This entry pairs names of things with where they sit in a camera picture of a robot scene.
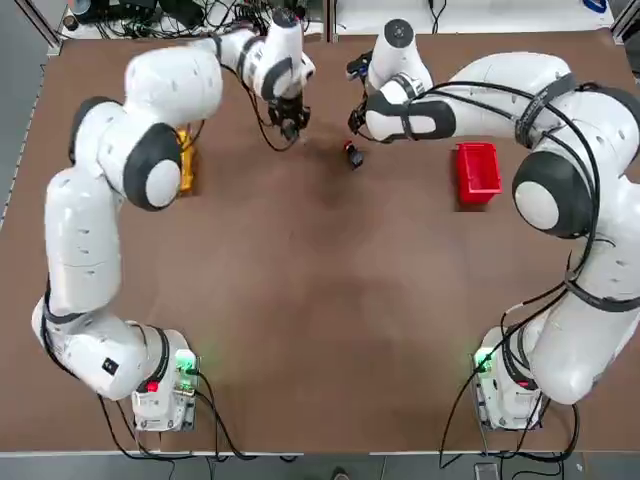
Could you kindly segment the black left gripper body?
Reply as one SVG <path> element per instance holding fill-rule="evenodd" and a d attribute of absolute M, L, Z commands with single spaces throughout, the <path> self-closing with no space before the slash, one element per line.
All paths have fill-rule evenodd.
<path fill-rule="evenodd" d="M 282 118 L 282 125 L 297 125 L 297 117 L 300 112 L 309 112 L 310 108 L 303 104 L 302 96 L 293 98 L 279 97 L 268 102 L 268 115 L 279 113 Z"/>

